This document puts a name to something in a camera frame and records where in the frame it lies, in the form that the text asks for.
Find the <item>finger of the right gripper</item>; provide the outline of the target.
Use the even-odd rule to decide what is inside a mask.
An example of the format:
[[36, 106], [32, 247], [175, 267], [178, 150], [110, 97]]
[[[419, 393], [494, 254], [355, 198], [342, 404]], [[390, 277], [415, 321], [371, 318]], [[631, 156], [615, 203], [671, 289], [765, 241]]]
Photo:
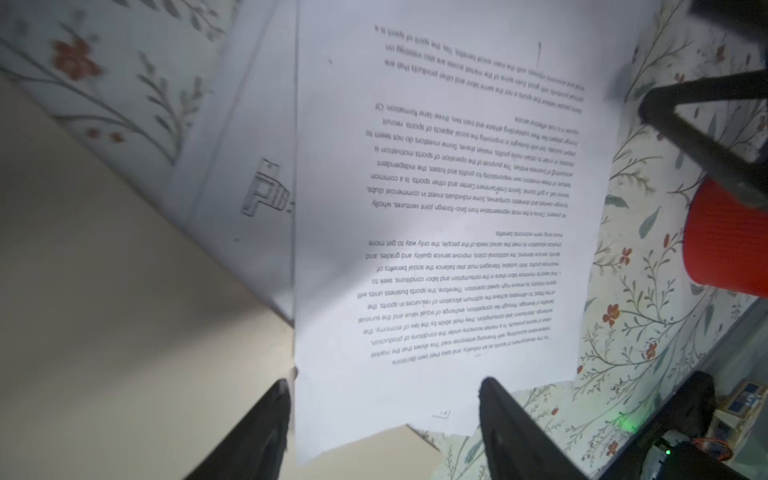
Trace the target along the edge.
[[676, 113], [681, 104], [765, 100], [765, 70], [704, 78], [651, 89], [638, 108], [640, 120], [655, 128], [691, 157], [709, 178], [741, 204], [767, 208], [767, 146], [748, 161], [701, 132]]

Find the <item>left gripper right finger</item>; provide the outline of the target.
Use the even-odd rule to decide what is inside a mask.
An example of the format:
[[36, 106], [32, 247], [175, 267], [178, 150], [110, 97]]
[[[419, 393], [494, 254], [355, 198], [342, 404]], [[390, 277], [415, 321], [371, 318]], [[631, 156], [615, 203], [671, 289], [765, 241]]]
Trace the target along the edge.
[[492, 480], [585, 477], [493, 377], [479, 389], [479, 420]]

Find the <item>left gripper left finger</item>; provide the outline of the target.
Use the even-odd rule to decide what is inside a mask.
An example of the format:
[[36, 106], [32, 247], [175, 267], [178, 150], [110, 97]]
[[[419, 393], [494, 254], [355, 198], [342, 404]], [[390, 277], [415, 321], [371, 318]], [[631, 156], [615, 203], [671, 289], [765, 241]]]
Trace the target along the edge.
[[289, 383], [276, 381], [186, 479], [279, 477], [291, 413]]

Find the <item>beige paper folder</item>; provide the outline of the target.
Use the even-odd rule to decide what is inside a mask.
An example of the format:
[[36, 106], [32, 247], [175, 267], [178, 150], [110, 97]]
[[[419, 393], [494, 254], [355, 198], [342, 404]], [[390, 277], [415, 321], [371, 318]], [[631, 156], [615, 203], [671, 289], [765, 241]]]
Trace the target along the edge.
[[[33, 100], [1, 84], [1, 475], [186, 479], [278, 380], [293, 332]], [[277, 479], [426, 479], [399, 427]]]

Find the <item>technical drawing paper sheet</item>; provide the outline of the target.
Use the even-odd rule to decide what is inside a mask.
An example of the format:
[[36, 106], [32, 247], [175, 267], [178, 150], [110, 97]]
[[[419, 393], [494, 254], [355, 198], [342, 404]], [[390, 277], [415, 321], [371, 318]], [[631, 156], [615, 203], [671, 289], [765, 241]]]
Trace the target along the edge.
[[294, 318], [295, 1], [241, 5], [162, 212]]

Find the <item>printed paper sheet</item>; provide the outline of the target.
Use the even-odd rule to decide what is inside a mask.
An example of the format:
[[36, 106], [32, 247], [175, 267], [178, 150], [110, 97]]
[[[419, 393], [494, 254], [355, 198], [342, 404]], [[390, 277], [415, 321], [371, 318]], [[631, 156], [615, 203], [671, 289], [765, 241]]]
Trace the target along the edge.
[[572, 379], [647, 1], [302, 1], [296, 448]]

